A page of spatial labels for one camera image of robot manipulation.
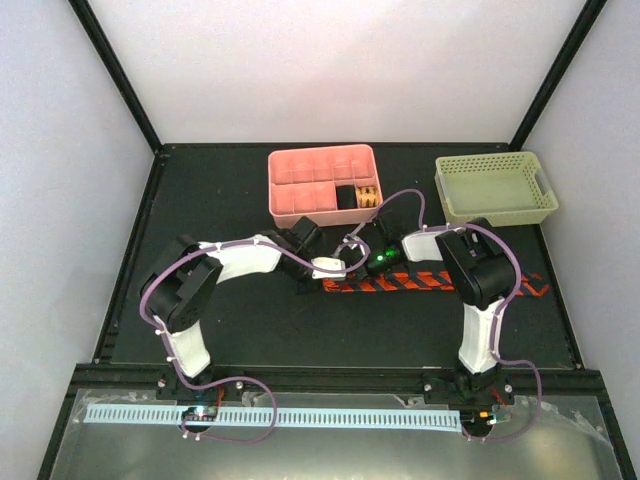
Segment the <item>orange navy striped tie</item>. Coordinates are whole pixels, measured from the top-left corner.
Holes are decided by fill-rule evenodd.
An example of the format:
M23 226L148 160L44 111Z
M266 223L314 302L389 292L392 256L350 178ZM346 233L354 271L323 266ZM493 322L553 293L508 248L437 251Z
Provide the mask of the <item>orange navy striped tie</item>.
M345 281L324 279L323 290L328 293L381 293L399 291L454 292L455 288L447 271L387 272L362 281L349 278ZM538 273L522 274L520 297L543 297L550 284Z

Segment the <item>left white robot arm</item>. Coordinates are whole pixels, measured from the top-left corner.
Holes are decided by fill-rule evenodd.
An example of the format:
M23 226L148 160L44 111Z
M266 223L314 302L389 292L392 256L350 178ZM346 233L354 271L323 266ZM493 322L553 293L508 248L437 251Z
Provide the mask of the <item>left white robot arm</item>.
M215 376L207 369L211 356L202 323L213 312L213 303L229 291L228 283L238 280L248 287L250 278L282 273L300 291L312 290L318 284L313 271L292 257L311 263L323 243L321 227L302 217L290 228L243 240L217 245L180 235L166 246L140 282L139 312L169 346L168 357L181 371L184 392L202 399L213 391Z

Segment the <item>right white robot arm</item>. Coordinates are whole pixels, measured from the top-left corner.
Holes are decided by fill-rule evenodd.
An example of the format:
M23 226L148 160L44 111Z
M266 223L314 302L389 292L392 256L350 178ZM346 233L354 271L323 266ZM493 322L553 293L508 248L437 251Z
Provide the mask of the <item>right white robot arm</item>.
M408 261L441 261L463 303L463 337L454 376L457 396L476 403L496 381L503 363L499 341L504 311L521 284L521 270L489 222L477 218L462 226L424 227L369 255L373 276Z

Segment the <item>rolled yellow patterned tie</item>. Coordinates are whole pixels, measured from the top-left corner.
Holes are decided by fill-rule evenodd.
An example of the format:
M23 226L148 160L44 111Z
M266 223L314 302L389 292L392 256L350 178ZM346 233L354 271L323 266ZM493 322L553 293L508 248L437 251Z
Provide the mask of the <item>rolled yellow patterned tie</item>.
M375 208L379 204L378 189L375 185L362 186L355 189L359 208Z

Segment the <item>rolled black tie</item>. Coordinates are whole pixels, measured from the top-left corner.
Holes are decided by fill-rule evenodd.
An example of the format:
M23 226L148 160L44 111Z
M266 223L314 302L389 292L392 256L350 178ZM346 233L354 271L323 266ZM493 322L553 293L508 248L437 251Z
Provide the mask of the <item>rolled black tie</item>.
M338 210L351 210L358 207L354 185L341 185L336 187L336 206Z

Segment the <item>pink compartment organizer box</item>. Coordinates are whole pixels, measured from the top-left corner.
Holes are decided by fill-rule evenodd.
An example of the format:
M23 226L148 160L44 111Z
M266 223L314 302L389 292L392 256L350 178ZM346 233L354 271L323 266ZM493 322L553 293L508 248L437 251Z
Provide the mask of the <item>pink compartment organizer box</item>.
M306 216L319 226L367 222L383 202L374 151L366 144L276 150L268 156L269 211L279 228ZM375 185L375 208L338 210L336 187Z

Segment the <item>green perforated plastic basket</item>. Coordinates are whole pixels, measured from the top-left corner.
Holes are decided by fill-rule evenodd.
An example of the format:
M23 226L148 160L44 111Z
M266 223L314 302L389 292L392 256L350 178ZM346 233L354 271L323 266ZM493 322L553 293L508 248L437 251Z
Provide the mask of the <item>green perforated plastic basket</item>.
M439 157L435 166L442 210L452 224L483 217L494 227L536 225L559 207L529 151Z

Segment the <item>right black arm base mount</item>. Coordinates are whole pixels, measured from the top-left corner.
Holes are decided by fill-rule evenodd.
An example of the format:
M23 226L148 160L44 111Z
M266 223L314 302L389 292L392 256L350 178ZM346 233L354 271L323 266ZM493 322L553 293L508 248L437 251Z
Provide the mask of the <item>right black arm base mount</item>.
M508 379L500 367L472 374L458 364L425 372L422 383L425 400L430 403L474 407L513 404L513 395L505 390Z

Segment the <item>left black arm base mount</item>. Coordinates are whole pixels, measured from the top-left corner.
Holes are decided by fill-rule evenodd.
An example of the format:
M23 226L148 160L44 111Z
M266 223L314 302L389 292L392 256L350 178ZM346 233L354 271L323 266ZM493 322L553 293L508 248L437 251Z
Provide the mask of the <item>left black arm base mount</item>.
M158 379L156 398L171 400L177 403L213 404L218 400L238 400L246 388L251 389L246 379L232 377L221 385L210 386L210 383L224 379L221 371L205 369L195 378L184 377L171 370L163 373Z

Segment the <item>black right frame post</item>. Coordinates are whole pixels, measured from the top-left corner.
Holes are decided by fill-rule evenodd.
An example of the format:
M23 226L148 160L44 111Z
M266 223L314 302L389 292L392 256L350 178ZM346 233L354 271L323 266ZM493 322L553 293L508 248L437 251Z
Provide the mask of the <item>black right frame post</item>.
M524 146L607 3L607 0L584 3L509 142L510 151L520 151Z

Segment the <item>black frame post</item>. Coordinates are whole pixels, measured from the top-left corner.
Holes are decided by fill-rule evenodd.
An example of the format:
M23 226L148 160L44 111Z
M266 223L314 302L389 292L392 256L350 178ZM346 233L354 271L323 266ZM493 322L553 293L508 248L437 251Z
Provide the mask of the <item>black frame post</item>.
M90 2L87 0L68 0L68 3L122 97L138 129L150 147L150 150L154 154L157 154L162 149L163 143L157 135Z
M510 151L520 151L524 146L607 3L607 0L584 3L509 142Z

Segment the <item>black left frame post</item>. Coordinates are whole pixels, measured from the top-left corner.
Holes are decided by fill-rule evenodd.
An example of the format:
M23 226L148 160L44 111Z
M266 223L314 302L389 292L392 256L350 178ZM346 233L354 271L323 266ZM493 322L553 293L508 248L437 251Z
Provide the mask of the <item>black left frame post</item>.
M90 2L87 0L68 0L68 3L122 97L138 129L150 147L150 150L154 154L157 154L162 149L163 143L157 135Z

